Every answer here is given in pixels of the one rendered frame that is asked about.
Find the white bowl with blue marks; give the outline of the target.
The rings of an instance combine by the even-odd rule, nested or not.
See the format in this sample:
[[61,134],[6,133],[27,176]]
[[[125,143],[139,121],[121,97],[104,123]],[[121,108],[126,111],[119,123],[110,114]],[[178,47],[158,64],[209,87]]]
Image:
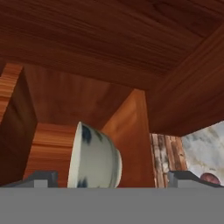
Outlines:
[[83,122],[79,122],[67,179],[68,188],[117,188],[123,161],[112,140]]

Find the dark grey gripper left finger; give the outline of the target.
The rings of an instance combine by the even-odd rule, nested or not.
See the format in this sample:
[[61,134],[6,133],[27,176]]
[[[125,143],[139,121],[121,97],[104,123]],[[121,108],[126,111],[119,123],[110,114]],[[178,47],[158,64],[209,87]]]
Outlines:
[[21,188],[56,188],[58,187],[58,173],[56,171],[35,171],[33,174],[23,180],[5,185],[4,187]]

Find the reddish round fruit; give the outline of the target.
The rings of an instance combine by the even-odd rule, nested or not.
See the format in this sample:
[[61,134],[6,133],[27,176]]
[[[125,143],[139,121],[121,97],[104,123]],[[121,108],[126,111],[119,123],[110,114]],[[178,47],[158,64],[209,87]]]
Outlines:
[[208,172],[205,172],[205,173],[203,173],[201,176],[200,176],[200,178],[202,179],[202,180],[205,180],[205,181],[207,181],[207,182],[210,182],[210,183],[213,183],[213,184],[217,184],[217,185],[219,185],[221,182],[219,181],[219,179],[215,176],[215,175],[213,175],[212,173],[208,173]]

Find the brown wooden cupboard door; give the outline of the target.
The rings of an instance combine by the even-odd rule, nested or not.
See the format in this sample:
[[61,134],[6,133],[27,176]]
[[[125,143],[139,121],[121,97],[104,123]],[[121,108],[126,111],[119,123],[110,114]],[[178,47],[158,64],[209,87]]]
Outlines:
[[0,74],[0,186],[23,178],[36,126],[24,68],[6,63]]

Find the brown wooden cupboard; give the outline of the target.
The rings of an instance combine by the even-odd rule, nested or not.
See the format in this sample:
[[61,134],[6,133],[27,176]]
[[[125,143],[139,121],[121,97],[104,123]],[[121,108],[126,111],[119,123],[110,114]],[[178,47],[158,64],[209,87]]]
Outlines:
[[0,0],[0,57],[138,88],[148,132],[224,120],[224,0]]

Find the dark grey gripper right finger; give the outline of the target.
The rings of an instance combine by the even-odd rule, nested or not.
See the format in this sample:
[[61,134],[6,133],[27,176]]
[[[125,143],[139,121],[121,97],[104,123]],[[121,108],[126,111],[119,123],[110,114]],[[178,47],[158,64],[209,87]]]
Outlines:
[[172,188],[221,188],[221,185],[198,178],[190,171],[169,171],[168,186]]

